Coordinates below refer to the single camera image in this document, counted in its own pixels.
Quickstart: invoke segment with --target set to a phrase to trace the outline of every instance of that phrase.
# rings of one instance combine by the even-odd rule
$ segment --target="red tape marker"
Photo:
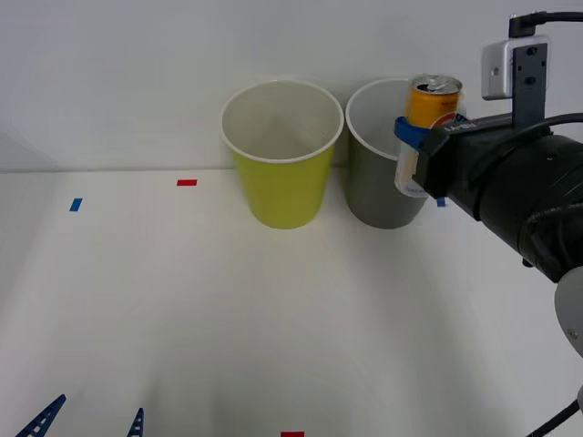
[[[177,187],[196,187],[197,180],[196,179],[179,179],[176,183]]]

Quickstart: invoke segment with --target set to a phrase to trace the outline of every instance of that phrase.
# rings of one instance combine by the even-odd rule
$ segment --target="blue tape marker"
[[[75,200],[73,200],[73,204],[71,205],[71,209],[69,210],[69,212],[79,211],[79,207],[81,206],[82,201],[83,198],[76,198]]]

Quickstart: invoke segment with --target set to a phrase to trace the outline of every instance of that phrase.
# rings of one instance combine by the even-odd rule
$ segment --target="white wall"
[[[464,82],[470,116],[499,112],[507,102],[480,101],[481,46],[506,37],[509,13],[574,8],[579,0],[3,0],[0,170],[230,167],[220,107],[271,76],[320,83],[344,103],[378,76],[443,72]],[[547,112],[580,110],[583,26],[544,32],[554,40]]]

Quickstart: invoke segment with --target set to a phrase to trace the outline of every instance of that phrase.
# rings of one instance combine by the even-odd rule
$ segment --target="gray paper cup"
[[[350,129],[348,207],[360,221],[375,228],[408,225],[426,201],[407,197],[394,185],[400,152],[394,121],[404,115],[408,97],[408,79],[383,79],[356,91],[346,107]]]

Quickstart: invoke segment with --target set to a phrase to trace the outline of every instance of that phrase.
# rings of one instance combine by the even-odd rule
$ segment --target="soda can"
[[[431,128],[454,122],[457,117],[462,83],[450,76],[420,75],[411,81],[407,104],[407,123],[414,127]],[[427,193],[413,180],[419,153],[401,142],[394,184],[406,196],[426,198]]]
[[[420,75],[411,82],[405,116],[417,127],[431,128],[453,121],[462,83],[450,76]]]

